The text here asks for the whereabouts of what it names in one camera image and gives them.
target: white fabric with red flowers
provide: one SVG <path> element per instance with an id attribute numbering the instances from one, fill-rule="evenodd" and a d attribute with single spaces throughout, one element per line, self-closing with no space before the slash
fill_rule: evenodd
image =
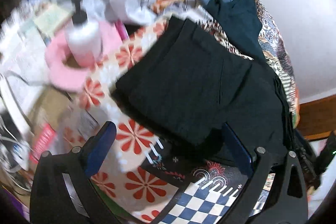
<path id="1" fill-rule="evenodd" d="M 97 121 L 91 135 L 105 121 L 115 123 L 115 142 L 92 180 L 119 206 L 146 223 L 165 208 L 178 188 L 140 167 L 159 138 L 122 113 L 109 94 L 116 80 L 151 48 L 164 32 L 166 24 L 167 16 L 140 28 L 118 50 L 95 64 L 82 93 L 70 106 L 69 115 L 63 121 L 63 137 L 69 150 L 83 146 L 87 139 L 79 126 L 83 119 L 88 119 L 86 111 Z"/>

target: cable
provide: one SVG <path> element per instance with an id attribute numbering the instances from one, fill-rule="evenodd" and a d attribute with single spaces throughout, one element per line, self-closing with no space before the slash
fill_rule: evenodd
<path id="1" fill-rule="evenodd" d="M 15 136 L 14 136 L 12 133 L 10 133 L 10 131 L 7 129 L 7 127 L 6 127 L 6 125 L 5 125 L 5 122 L 3 121 L 1 115 L 0 115 L 0 127 L 2 128 L 2 130 L 5 129 L 5 130 L 7 131 L 7 133 L 8 133 L 9 135 L 11 135 L 11 136 L 14 138 L 14 140 L 16 140 L 16 143 L 19 144 L 19 141 L 17 140 L 17 138 L 15 138 Z"/>
<path id="2" fill-rule="evenodd" d="M 16 144 L 18 144 L 18 145 L 21 145 L 19 142 L 17 142 L 17 141 L 14 141 L 14 140 L 12 140 L 12 139 L 10 139 L 10 138 L 6 138 L 6 137 L 2 137 L 2 136 L 0 136 L 0 140 L 3 140 L 3 141 L 8 141 L 8 142 L 12 142 L 12 143 L 16 143 Z"/>
<path id="3" fill-rule="evenodd" d="M 8 180 L 7 176 L 9 176 L 9 174 L 8 174 L 7 172 L 4 172 L 4 171 L 3 171 L 3 173 L 5 173 L 4 177 L 5 177 L 5 180 L 6 180 L 7 185 L 11 188 L 11 190 L 12 190 L 13 192 L 15 192 L 16 194 L 18 194 L 18 195 L 20 195 L 20 196 L 29 196 L 29 195 L 30 195 L 30 191 L 27 191 L 27 190 L 24 189 L 22 186 L 18 185 L 18 184 L 17 184 L 11 177 L 10 177 L 10 180 Z M 13 187 L 13 185 L 11 185 L 10 181 L 14 182 L 14 184 L 15 184 L 17 187 L 23 189 L 24 191 L 26 191 L 26 192 L 28 192 L 28 193 L 27 193 L 27 194 L 21 194 L 21 193 L 19 193 L 18 191 L 16 191 L 16 190 L 14 189 L 14 187 Z"/>
<path id="4" fill-rule="evenodd" d="M 27 81 L 26 79 L 24 79 L 21 75 L 17 74 L 16 72 L 14 71 L 11 71 L 11 70 L 8 70 L 4 73 L 3 75 L 5 78 L 8 78 L 10 76 L 14 76 L 18 79 L 20 79 L 22 82 L 24 82 L 26 85 L 28 86 L 45 86 L 45 87 L 50 87 L 50 88 L 53 88 L 55 89 L 56 91 L 58 91 L 59 93 L 63 94 L 64 96 L 66 96 L 70 101 L 72 101 L 72 98 L 70 97 L 70 95 L 63 91 L 63 90 L 60 90 L 59 88 L 55 87 L 54 85 L 52 84 L 49 84 L 49 83 L 46 83 L 46 82 L 43 82 L 43 81 Z"/>

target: red flower pattern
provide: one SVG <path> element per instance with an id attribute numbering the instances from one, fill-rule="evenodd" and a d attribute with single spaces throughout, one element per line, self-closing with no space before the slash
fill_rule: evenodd
<path id="1" fill-rule="evenodd" d="M 159 187 L 167 185 L 167 182 L 157 178 L 153 174 L 148 173 L 141 167 L 138 167 L 137 175 L 134 172 L 128 172 L 126 176 L 134 183 L 126 183 L 125 188 L 127 190 L 137 189 L 137 191 L 133 194 L 135 199 L 141 199 L 145 192 L 147 201 L 152 203 L 155 201 L 153 193 L 158 196 L 165 196 L 167 194 L 165 190 Z"/>
<path id="2" fill-rule="evenodd" d="M 207 160 L 207 169 L 209 170 L 209 172 L 214 171 L 220 175 L 224 174 L 225 171 L 223 165 L 209 160 Z"/>
<path id="3" fill-rule="evenodd" d="M 156 33 L 156 37 L 159 38 L 163 32 L 166 30 L 167 23 L 156 23 L 153 27 L 153 32 Z"/>
<path id="4" fill-rule="evenodd" d="M 115 139 L 123 141 L 123 144 L 120 147 L 122 151 L 128 151 L 131 146 L 134 146 L 134 153 L 139 155 L 142 152 L 140 142 L 148 148 L 152 143 L 148 138 L 153 137 L 154 135 L 132 119 L 128 120 L 128 124 L 130 128 L 124 123 L 118 125 L 119 130 Z"/>
<path id="5" fill-rule="evenodd" d="M 75 142 L 75 138 L 73 137 L 72 133 L 73 133 L 73 130 L 71 128 L 68 128 L 68 127 L 64 128 L 63 136 L 69 143 Z"/>
<path id="6" fill-rule="evenodd" d="M 143 35 L 145 34 L 145 32 L 146 32 L 146 27 L 141 27 L 134 34 L 131 34 L 129 36 L 129 39 L 133 41 L 135 40 L 135 37 L 143 38 Z"/>
<path id="7" fill-rule="evenodd" d="M 101 60 L 97 61 L 96 63 L 94 63 L 91 67 L 90 70 L 91 72 L 95 72 L 96 67 L 97 68 L 102 68 L 104 65 L 104 62 L 106 62 L 109 59 L 109 57 L 107 55 L 105 55 Z"/>
<path id="8" fill-rule="evenodd" d="M 115 190 L 115 185 L 112 182 L 106 182 L 109 178 L 108 174 L 105 172 L 98 172 L 96 175 L 92 176 L 91 179 L 95 184 L 109 197 L 116 197 L 113 190 Z"/>
<path id="9" fill-rule="evenodd" d="M 78 136 L 77 138 L 77 141 L 80 143 L 80 144 L 85 144 L 85 139 L 82 137 L 82 136 Z"/>
<path id="10" fill-rule="evenodd" d="M 159 215 L 159 211 L 157 210 L 153 210 L 152 211 L 152 215 L 148 216 L 148 215 L 141 215 L 142 219 L 148 222 L 152 222 L 158 215 Z"/>
<path id="11" fill-rule="evenodd" d="M 105 94 L 101 90 L 100 82 L 93 82 L 93 80 L 89 77 L 86 79 L 83 91 L 79 96 L 79 107 L 89 110 L 91 104 L 99 106 L 99 98 L 104 98 L 104 96 Z"/>
<path id="12" fill-rule="evenodd" d="M 133 44 L 129 44 L 128 47 L 121 46 L 120 52 L 115 54 L 118 61 L 119 68 L 127 66 L 128 69 L 133 67 L 142 57 L 142 47 L 134 47 Z"/>

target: paper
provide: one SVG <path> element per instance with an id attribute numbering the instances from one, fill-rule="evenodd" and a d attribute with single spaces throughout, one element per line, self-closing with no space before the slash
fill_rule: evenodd
<path id="1" fill-rule="evenodd" d="M 2 62 L 0 72 L 8 70 L 17 73 L 25 80 L 48 82 L 48 67 L 44 60 L 45 44 L 36 27 L 25 31 L 25 39 L 18 34 L 11 39 L 13 47 L 6 50 L 6 59 Z M 14 76 L 7 76 L 13 95 L 24 114 L 28 114 L 43 91 L 42 86 L 28 86 Z"/>
<path id="2" fill-rule="evenodd" d="M 38 29 L 53 38 L 56 31 L 58 31 L 71 17 L 71 13 L 62 9 L 54 3 L 33 21 Z"/>

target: blue and white checkered pattern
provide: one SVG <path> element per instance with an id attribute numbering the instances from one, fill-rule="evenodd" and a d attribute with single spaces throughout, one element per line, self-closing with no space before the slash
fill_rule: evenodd
<path id="1" fill-rule="evenodd" d="M 159 224 L 217 223 L 236 199 L 237 191 L 231 192 L 232 188 L 220 193 L 191 183 Z"/>

